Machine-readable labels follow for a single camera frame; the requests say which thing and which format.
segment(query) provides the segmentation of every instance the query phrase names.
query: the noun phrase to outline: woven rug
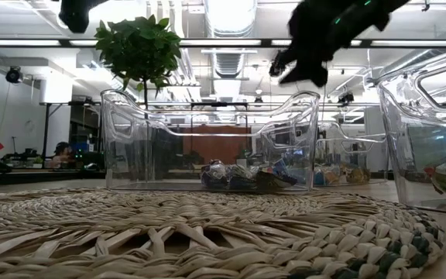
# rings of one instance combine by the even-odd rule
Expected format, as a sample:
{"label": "woven rug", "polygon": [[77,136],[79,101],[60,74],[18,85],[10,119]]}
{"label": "woven rug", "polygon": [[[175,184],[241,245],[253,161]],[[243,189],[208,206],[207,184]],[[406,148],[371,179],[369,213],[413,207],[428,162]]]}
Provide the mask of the woven rug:
{"label": "woven rug", "polygon": [[358,195],[0,195],[0,278],[413,278],[446,250],[428,215]]}

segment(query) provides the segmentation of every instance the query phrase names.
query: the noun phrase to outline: clear plastic bin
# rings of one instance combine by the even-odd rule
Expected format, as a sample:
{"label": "clear plastic bin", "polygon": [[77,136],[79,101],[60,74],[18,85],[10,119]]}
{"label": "clear plastic bin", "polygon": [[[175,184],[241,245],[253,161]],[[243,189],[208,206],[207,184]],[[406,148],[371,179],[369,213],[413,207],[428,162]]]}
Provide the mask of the clear plastic bin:
{"label": "clear plastic bin", "polygon": [[[386,134],[365,134],[365,127],[320,121],[314,158],[314,186],[345,186],[386,182]],[[347,131],[354,131],[350,136]]]}
{"label": "clear plastic bin", "polygon": [[446,53],[378,81],[400,202],[446,212]]}
{"label": "clear plastic bin", "polygon": [[311,188],[320,96],[280,107],[193,103],[141,108],[102,93],[106,181],[118,190],[304,191]]}

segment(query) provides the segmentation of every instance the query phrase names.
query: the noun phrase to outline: ceiling duct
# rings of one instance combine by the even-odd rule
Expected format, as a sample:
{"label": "ceiling duct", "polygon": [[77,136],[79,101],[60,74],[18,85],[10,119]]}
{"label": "ceiling duct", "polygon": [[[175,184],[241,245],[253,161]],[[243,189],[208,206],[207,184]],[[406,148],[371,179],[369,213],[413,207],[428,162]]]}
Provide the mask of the ceiling duct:
{"label": "ceiling duct", "polygon": [[[446,32],[435,39],[446,39]],[[379,76],[383,76],[384,74],[388,74],[393,71],[397,71],[402,67],[407,67],[430,58],[436,57],[437,55],[446,53],[446,50],[415,50],[405,57],[400,58],[398,61],[384,67],[382,71],[379,73]]]}
{"label": "ceiling duct", "polygon": [[[257,0],[204,0],[206,28],[210,38],[249,38],[256,20]],[[220,78],[237,78],[244,66],[245,54],[213,53],[214,73]],[[241,81],[213,81],[217,95],[236,96]]]}

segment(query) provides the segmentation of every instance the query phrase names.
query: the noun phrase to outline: ceiling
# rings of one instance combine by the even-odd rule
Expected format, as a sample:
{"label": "ceiling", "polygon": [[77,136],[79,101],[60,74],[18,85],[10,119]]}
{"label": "ceiling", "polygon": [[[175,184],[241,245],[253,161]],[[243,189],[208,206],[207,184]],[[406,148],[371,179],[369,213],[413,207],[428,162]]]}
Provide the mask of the ceiling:
{"label": "ceiling", "polygon": [[[91,13],[91,24],[87,32],[82,35],[72,34],[62,28],[57,21],[56,8],[50,4],[50,0],[25,1],[25,0],[0,0],[0,38],[92,38],[99,19],[114,15],[116,17],[136,15],[139,10],[138,2],[142,0],[114,1],[105,9],[108,12]],[[422,12],[424,1],[412,1],[393,13],[389,26],[383,33],[373,28],[367,29],[360,38],[385,38],[385,39],[435,39],[446,37],[446,1],[431,1],[431,8]],[[206,37],[204,27],[203,0],[182,1],[184,33],[190,38]],[[286,24],[290,13],[297,5],[294,0],[258,0],[256,22],[253,36],[259,38],[284,38],[288,37]],[[59,68],[64,69],[76,80],[74,94],[90,95],[98,97],[98,92],[111,87],[104,76],[93,74],[83,68],[77,61],[77,55],[96,57],[93,50],[72,49],[0,49],[0,58],[38,57],[52,61]],[[256,90],[262,90],[264,95],[276,96],[273,101],[282,102],[288,95],[301,90],[311,90],[320,93],[330,93],[345,83],[349,78],[357,74],[362,67],[385,67],[410,54],[420,50],[340,50],[334,60],[328,64],[330,71],[328,84],[324,88],[316,88],[310,82],[300,82],[286,87],[279,87],[276,81],[267,74],[269,62],[276,54],[275,49],[259,49],[257,53],[246,54],[244,81],[242,81],[241,94],[254,95]],[[201,83],[201,96],[213,93],[211,86],[211,62],[207,54],[202,54],[201,49],[189,49],[190,61],[194,67],[196,79]],[[39,70],[29,70],[24,74],[39,76]],[[354,79],[348,86],[358,96],[356,101],[371,100],[375,96],[369,96],[359,86],[362,79]]]}

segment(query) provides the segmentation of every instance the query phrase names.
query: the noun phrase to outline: white wall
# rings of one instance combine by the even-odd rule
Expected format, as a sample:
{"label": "white wall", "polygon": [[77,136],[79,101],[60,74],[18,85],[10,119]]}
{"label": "white wall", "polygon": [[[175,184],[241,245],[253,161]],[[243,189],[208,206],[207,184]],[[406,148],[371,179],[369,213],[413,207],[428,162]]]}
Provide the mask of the white wall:
{"label": "white wall", "polygon": [[15,137],[16,152],[24,152],[25,148],[42,152],[46,108],[39,105],[40,91],[35,89],[33,96],[31,92],[30,86],[10,85],[0,74],[0,143],[5,147],[0,151],[0,157],[13,153],[12,136]]}

